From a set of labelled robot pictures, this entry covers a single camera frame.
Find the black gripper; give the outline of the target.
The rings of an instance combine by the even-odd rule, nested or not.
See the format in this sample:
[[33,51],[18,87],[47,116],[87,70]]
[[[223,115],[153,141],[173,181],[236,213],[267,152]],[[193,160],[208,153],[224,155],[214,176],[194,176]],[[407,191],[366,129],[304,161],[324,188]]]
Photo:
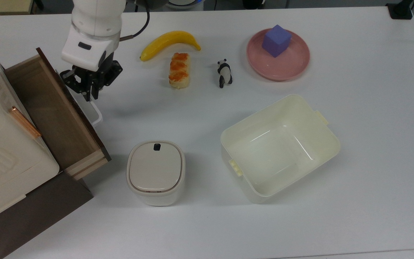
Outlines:
[[91,98],[97,100],[99,91],[111,85],[121,72],[122,67],[118,61],[106,59],[96,72],[74,65],[72,69],[61,72],[60,77],[67,87],[90,102]]

